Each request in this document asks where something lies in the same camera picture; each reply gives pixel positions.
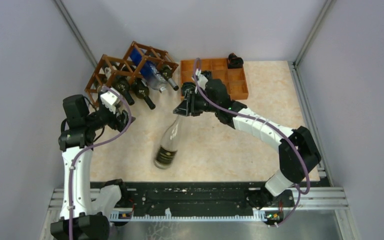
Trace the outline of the green bottle white label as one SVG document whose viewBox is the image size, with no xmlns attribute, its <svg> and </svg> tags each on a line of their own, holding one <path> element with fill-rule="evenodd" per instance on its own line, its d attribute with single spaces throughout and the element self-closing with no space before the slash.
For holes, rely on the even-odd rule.
<svg viewBox="0 0 384 240">
<path fill-rule="evenodd" d="M 103 71 L 104 71 L 104 74 L 106 76 L 105 81 L 104 81 L 106 84 L 108 82 L 110 76 L 112 75 L 111 68 L 108 65 L 105 65 L 103 67 Z M 116 75 L 114 77 L 114 80 L 111 83 L 111 86 L 115 90 L 117 90 L 125 98 L 125 100 L 127 101 L 127 103 L 130 106 L 132 106 L 135 103 L 134 99 L 132 98 L 132 96 L 130 94 L 130 84 L 129 84 L 126 76 Z"/>
</svg>

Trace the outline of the clear glass wine bottle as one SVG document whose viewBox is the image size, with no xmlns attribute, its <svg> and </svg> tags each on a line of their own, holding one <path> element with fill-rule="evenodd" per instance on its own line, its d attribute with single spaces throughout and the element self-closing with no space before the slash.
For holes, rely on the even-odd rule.
<svg viewBox="0 0 384 240">
<path fill-rule="evenodd" d="M 168 169 L 178 152 L 181 141 L 183 116 L 177 115 L 174 122 L 163 133 L 154 158 L 154 165 L 159 169 Z"/>
</svg>

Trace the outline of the blue square glass bottle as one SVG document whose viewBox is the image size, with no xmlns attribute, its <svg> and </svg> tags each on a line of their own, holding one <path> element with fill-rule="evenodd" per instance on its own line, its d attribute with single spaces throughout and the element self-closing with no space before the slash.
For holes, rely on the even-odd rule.
<svg viewBox="0 0 384 240">
<path fill-rule="evenodd" d="M 143 57 L 135 48 L 132 50 L 130 56 L 132 62 L 138 68 L 143 60 Z M 167 89 L 167 82 L 157 70 L 153 62 L 146 60 L 139 70 L 143 78 L 146 80 L 147 85 L 153 90 L 162 93 Z"/>
</svg>

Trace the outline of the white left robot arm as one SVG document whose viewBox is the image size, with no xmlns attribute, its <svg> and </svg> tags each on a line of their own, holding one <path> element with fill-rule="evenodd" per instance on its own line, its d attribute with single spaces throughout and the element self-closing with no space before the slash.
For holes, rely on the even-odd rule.
<svg viewBox="0 0 384 240">
<path fill-rule="evenodd" d="M 111 180 L 91 197 L 90 170 L 96 131 L 110 127 L 122 134 L 133 122 L 129 111 L 119 111 L 124 100 L 110 91 L 99 94 L 99 107 L 90 112 L 83 95 L 63 100 L 68 129 L 58 138 L 64 164 L 63 203 L 59 219 L 50 224 L 56 240 L 107 240 L 110 235 L 110 213 L 122 198 L 119 180 Z"/>
</svg>

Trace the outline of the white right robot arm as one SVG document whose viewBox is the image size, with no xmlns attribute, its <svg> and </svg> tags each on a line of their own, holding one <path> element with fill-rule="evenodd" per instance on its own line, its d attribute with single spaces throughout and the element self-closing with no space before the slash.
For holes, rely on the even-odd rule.
<svg viewBox="0 0 384 240">
<path fill-rule="evenodd" d="M 197 117 L 204 112 L 214 113 L 222 124 L 251 134 L 278 152 L 279 170 L 264 185 L 266 201 L 307 180 L 310 171 L 322 160 L 308 128 L 300 126 L 293 129 L 256 114 L 245 104 L 231 99 L 220 79 L 211 79 L 204 87 L 185 82 L 181 95 L 183 100 L 173 110 L 174 114 Z"/>
</svg>

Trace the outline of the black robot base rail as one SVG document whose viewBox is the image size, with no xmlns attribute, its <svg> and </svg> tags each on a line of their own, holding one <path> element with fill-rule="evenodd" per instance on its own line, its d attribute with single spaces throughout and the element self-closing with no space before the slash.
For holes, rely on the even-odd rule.
<svg viewBox="0 0 384 240">
<path fill-rule="evenodd" d="M 135 217 L 248 217 L 265 208 L 286 212 L 296 199 L 288 189 L 271 196 L 264 182 L 123 182 L 119 207 Z"/>
</svg>

